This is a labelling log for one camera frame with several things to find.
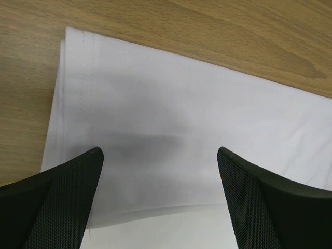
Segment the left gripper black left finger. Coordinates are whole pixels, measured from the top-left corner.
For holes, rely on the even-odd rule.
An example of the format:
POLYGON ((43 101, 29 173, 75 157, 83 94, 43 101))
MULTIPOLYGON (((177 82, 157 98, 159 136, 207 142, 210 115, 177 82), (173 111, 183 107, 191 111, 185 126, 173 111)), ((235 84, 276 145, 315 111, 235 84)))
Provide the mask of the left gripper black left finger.
POLYGON ((95 147, 1 187, 1 248, 80 248, 104 155, 95 147))

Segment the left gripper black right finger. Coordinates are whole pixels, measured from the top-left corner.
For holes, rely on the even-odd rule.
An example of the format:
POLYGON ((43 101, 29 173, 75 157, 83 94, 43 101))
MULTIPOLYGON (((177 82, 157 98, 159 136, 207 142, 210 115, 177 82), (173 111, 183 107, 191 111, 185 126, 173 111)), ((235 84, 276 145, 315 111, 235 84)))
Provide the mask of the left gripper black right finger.
POLYGON ((238 248, 331 248, 331 191, 286 179, 225 147, 217 162, 238 248))

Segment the white t shirt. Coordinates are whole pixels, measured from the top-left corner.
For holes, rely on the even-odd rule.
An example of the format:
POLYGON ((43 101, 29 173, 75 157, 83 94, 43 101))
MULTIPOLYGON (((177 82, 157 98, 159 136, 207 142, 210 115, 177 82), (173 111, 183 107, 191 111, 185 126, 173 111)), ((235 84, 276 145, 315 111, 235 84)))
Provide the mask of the white t shirt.
POLYGON ((218 149, 331 190, 331 99, 68 27, 41 168, 96 146, 82 248, 236 248, 218 149))

